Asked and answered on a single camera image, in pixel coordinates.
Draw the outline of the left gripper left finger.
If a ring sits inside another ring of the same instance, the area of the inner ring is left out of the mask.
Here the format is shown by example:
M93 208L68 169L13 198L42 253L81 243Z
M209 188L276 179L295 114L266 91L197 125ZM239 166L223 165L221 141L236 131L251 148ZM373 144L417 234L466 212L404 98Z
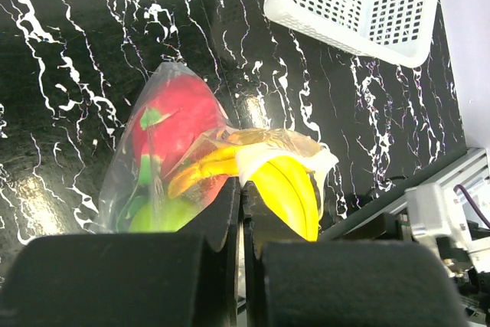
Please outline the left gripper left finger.
M33 240L1 291L3 326L234 326L240 183L175 233Z

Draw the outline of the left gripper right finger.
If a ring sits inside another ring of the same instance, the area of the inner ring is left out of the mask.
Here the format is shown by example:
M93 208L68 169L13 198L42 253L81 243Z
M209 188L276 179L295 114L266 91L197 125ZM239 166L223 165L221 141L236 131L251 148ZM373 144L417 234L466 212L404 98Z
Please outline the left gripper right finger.
M308 242L243 189L250 326L465 326L442 264L403 241Z

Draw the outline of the green apple toy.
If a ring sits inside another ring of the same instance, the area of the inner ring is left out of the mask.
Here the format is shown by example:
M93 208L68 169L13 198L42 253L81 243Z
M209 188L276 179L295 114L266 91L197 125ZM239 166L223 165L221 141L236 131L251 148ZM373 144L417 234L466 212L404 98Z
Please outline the green apple toy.
M201 208L187 198L165 199L159 206L147 202L130 218L129 232L176 232L200 211Z

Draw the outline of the yellow banana bunch toy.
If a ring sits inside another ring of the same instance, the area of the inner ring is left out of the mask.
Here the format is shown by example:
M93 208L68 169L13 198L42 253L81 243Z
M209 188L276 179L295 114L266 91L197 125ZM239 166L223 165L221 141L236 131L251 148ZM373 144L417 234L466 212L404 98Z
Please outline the yellow banana bunch toy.
M192 185L219 175L238 177L242 185L252 181L279 219L305 240L316 241L322 196L316 194L312 178L325 180L322 165L328 156L326 149L300 155L266 143L220 147L179 172L168 186L168 196L175 198Z

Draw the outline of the clear dotted zip top bag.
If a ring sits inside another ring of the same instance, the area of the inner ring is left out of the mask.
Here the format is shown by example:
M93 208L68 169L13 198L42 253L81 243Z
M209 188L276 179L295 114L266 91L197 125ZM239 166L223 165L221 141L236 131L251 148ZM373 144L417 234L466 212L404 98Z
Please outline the clear dotted zip top bag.
M319 235L324 185L338 158L291 129L236 129L184 64L164 62L142 90L107 169L98 232L176 232L232 178L305 240Z

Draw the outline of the red dragon fruit toy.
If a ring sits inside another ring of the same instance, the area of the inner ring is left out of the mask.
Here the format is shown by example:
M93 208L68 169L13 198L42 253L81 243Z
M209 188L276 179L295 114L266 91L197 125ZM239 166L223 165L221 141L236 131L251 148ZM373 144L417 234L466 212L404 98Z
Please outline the red dragon fruit toy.
M132 148L139 169L137 187L119 213L116 228L129 229L130 218L147 203L139 192L155 178L168 187L172 169L202 134L222 133L227 117L207 84L182 74L156 89L132 118Z

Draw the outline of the white plastic basket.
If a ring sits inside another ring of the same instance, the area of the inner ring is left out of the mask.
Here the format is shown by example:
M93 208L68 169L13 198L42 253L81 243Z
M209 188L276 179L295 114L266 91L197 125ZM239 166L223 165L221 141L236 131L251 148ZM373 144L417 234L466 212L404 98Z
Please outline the white plastic basket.
M278 25L357 56L414 68L430 53L438 0L264 0Z

